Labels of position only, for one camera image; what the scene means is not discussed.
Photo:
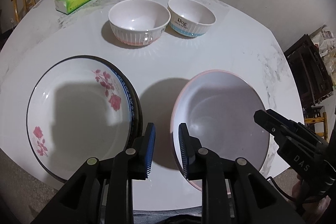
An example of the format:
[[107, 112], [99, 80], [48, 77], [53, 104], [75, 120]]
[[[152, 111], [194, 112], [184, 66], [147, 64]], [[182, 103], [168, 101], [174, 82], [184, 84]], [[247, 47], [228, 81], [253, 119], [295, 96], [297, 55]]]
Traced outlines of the right hand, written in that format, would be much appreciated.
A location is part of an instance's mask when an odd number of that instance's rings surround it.
[[[298, 176], [298, 182], [293, 186], [292, 197], [299, 198], [301, 194], [302, 179]], [[316, 223], [327, 210], [331, 199], [327, 196], [315, 203], [305, 203], [303, 205], [295, 205], [299, 215], [306, 223]]]

